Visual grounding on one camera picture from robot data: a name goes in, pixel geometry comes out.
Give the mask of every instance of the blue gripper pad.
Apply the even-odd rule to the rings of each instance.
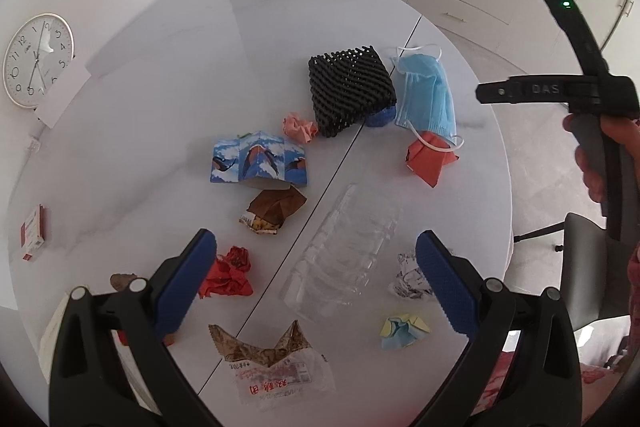
[[[153,274],[151,303],[159,340],[180,327],[193,299],[216,260],[216,237],[200,229],[178,256],[166,259]]]
[[[452,256],[431,230],[418,236],[415,256],[453,329],[473,340],[483,282],[476,269],[466,259]]]

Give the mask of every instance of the marble tabletop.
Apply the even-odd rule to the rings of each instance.
[[[428,43],[443,49],[459,134],[466,140],[460,160],[435,188],[404,165],[411,133],[393,125],[354,125],[306,147],[308,186],[302,192],[308,201],[278,235],[257,236],[238,223],[258,190],[209,183],[215,140],[255,130],[278,134],[292,110],[313,118],[307,70],[313,55],[373,45],[391,71],[396,46]],[[405,304],[386,293],[398,270],[396,253],[433,229],[482,276],[502,277],[511,235],[500,130],[491,108],[476,102],[478,80],[446,37],[401,0],[159,0],[114,37],[88,70],[91,79],[43,133],[9,209],[12,279],[34,346],[74,286],[103,293],[111,291],[112,273],[148,277],[199,228],[208,228],[219,253],[231,245],[249,249],[254,294],[196,298],[170,352],[226,425],[247,425],[257,413],[225,407],[238,398],[228,369],[218,366],[207,325],[273,344],[296,318],[278,292],[340,190],[354,181],[384,184],[404,207],[404,217],[372,282],[346,316],[335,318],[335,329],[301,322],[311,343],[329,356],[338,393],[284,415],[293,422],[313,410],[309,425],[320,425],[321,418],[338,425],[345,415],[350,420],[340,425],[354,425],[356,418],[392,414],[391,399],[400,400],[393,407],[401,412],[405,405],[421,409],[464,342],[447,329],[436,302]],[[393,79],[400,98],[401,78]],[[39,203],[49,216],[48,238],[27,262],[18,229]],[[385,314],[414,310],[432,326],[429,340],[398,353],[380,351]],[[375,386],[365,380],[375,368],[404,377],[388,390],[389,399],[367,410],[353,396],[371,398]],[[414,389],[417,383],[420,389]],[[263,419],[275,425],[277,418]]]

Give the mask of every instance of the red and white box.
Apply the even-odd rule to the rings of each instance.
[[[41,247],[44,241],[44,207],[39,204],[20,227],[20,245],[24,250],[23,259],[30,260],[33,257],[33,251]]]

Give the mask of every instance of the black woven basket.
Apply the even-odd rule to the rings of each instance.
[[[309,83],[318,130],[326,137],[397,102],[391,78],[372,46],[311,57]]]

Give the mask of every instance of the plastic bottle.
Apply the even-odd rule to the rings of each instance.
[[[399,210],[370,187],[348,185],[287,278],[280,297],[318,321],[351,304],[394,235]]]

